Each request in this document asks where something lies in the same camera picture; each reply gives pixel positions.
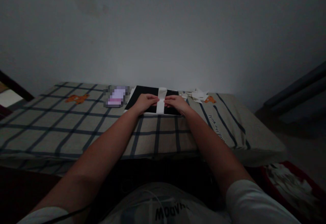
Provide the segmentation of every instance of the sleeve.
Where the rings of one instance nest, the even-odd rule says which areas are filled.
[[[234,182],[226,194],[232,223],[300,223],[287,209],[249,180]]]
[[[59,207],[45,207],[28,214],[17,224],[42,224],[46,221],[50,221],[67,214],[68,212],[66,210]],[[57,222],[57,224],[73,224],[72,217]]]

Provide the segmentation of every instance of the bed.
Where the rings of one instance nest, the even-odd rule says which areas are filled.
[[[107,85],[62,82],[0,121],[0,165],[63,175],[123,113],[103,104]],[[71,95],[89,94],[77,104]],[[233,95],[209,93],[216,103],[187,103],[246,166],[286,159],[284,144]],[[199,155],[182,116],[142,115],[123,159]]]

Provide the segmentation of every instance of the finger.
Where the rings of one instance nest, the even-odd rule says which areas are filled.
[[[145,94],[145,95],[146,95],[146,97],[147,97],[148,99],[157,98],[157,96],[155,96],[155,95],[153,95],[153,94],[149,94],[149,93],[147,93],[147,94]]]
[[[159,98],[149,99],[149,100],[148,100],[148,103],[149,103],[150,105],[157,104],[157,102],[158,102],[159,100],[160,100]]]
[[[178,95],[170,95],[170,96],[166,96],[165,99],[176,99],[178,97]]]
[[[164,100],[164,103],[165,103],[165,104],[167,104],[167,105],[172,105],[172,106],[175,104],[175,102],[176,102],[176,101],[173,100],[173,99],[167,99],[167,100]]]

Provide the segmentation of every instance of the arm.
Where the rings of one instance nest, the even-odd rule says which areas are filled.
[[[181,96],[167,96],[164,102],[166,106],[175,107],[187,119],[199,151],[210,166],[223,197],[237,180],[247,179],[254,182],[231,149]]]
[[[89,146],[32,212],[48,206],[73,212],[89,205],[125,151],[138,116],[157,101],[157,96],[141,94],[134,106]],[[81,214],[75,216],[75,222],[81,221]]]

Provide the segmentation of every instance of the white t-shirt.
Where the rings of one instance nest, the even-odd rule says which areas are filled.
[[[214,212],[200,200],[167,183],[146,184],[125,197],[106,223],[300,223],[289,211],[248,180],[234,182],[226,194],[227,212]],[[68,214],[59,207],[30,213],[18,224],[41,224]],[[72,224],[72,217],[58,222]]]

